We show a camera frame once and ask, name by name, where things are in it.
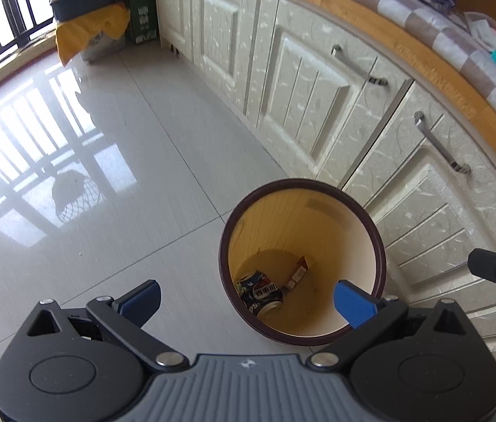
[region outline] tile floor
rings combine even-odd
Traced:
[[[62,68],[54,54],[26,68],[0,87],[0,355],[39,299],[82,307],[145,279],[162,287],[146,331],[190,359],[308,355],[244,324],[218,274],[227,213],[284,176],[155,43],[94,66]]]

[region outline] black can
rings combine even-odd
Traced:
[[[283,293],[261,271],[240,279],[235,286],[246,308],[258,318],[283,305]]]

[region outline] metal screw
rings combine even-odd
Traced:
[[[184,359],[179,352],[162,352],[156,356],[156,363],[161,366],[177,366],[183,363]]]
[[[328,368],[338,363],[340,359],[331,352],[318,352],[310,357],[310,363],[321,368]]]

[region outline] metal handle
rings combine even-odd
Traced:
[[[352,70],[354,70],[360,76],[366,77],[367,81],[369,81],[371,84],[381,85],[381,86],[388,85],[388,81],[384,77],[370,76],[367,73],[362,72],[359,66],[354,64],[349,58],[347,58],[343,54],[342,46],[340,46],[339,44],[334,44],[334,46],[331,47],[331,54],[334,57],[336,57],[340,62],[347,64]]]
[[[453,156],[449,153],[445,146],[442,145],[434,136],[434,134],[430,132],[430,129],[427,127],[426,124],[426,115],[422,111],[417,111],[414,114],[414,123],[416,124],[418,130],[421,131],[421,133],[426,137],[427,141],[432,143],[435,146],[435,149],[437,149],[438,152],[443,155],[443,158],[447,160],[447,163],[451,166],[452,169],[454,169],[457,173],[462,174],[466,174],[471,171],[471,167],[466,163],[462,165],[457,163],[457,161],[453,158]]]

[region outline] white cabinet door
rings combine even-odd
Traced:
[[[192,0],[193,62],[245,112],[259,0]]]
[[[416,111],[470,173],[454,172],[424,139]],[[457,121],[414,84],[343,190],[381,233],[386,290],[416,307],[454,298],[496,356],[496,284],[466,266],[472,249],[496,251],[496,169]]]
[[[161,36],[192,59],[191,0],[158,0]]]
[[[367,83],[368,74],[389,86]],[[287,174],[339,184],[406,79],[321,16],[261,0],[246,115]]]

